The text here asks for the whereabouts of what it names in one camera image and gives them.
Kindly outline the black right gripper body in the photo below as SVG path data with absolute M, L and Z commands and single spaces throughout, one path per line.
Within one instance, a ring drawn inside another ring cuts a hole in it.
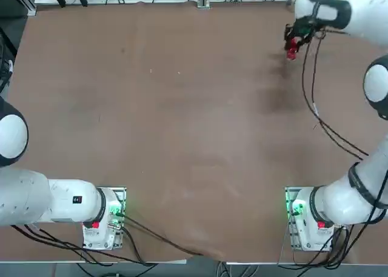
M 311 18 L 296 19 L 291 30 L 291 36 L 308 36 L 316 32 L 315 21 Z

